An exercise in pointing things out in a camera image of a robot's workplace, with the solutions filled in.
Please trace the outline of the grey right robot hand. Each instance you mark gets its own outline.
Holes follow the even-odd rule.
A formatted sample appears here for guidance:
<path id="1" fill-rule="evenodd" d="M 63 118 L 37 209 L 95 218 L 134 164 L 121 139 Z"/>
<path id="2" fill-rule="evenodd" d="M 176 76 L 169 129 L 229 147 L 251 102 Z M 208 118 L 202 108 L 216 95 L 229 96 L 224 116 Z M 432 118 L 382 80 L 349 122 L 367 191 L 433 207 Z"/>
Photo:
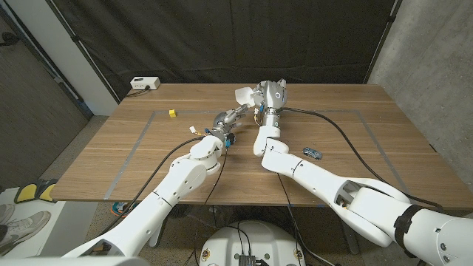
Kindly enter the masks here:
<path id="1" fill-rule="evenodd" d="M 262 115 L 262 126 L 279 128 L 280 112 L 287 103 L 286 80 L 261 81 L 253 89 L 252 97 Z"/>

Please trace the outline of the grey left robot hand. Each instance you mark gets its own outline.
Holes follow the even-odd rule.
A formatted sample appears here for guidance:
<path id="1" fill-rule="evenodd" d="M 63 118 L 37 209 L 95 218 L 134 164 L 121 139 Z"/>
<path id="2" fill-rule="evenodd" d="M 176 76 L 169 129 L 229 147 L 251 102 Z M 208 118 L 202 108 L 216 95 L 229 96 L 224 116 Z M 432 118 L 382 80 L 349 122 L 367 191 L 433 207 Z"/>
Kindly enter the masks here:
<path id="1" fill-rule="evenodd" d="M 218 137 L 223 143 L 230 142 L 231 145 L 235 142 L 235 135 L 231 132 L 231 130 L 235 127 L 241 125 L 241 123 L 237 123 L 236 121 L 246 115 L 248 111 L 248 105 L 243 104 L 235 109 L 229 109 L 225 112 L 220 112 L 215 118 L 213 127 L 210 133 Z"/>

